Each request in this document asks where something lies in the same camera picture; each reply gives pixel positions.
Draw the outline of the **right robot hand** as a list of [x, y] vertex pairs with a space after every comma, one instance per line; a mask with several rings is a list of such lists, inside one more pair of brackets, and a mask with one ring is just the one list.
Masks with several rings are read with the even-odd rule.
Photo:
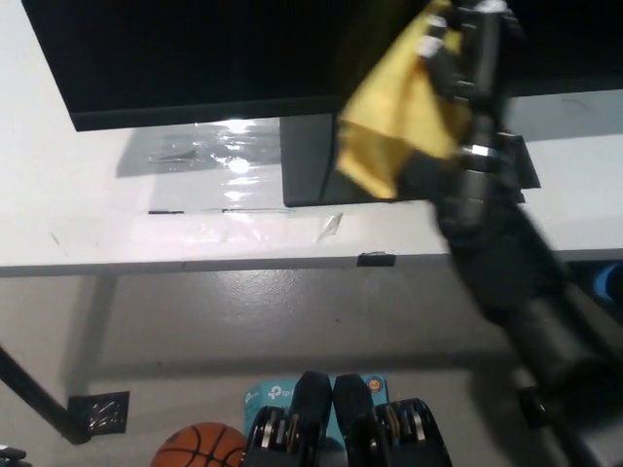
[[494, 148], [508, 99], [511, 50], [522, 28], [505, 1], [452, 1], [429, 14], [418, 55], [436, 97], [470, 117], [465, 145]]

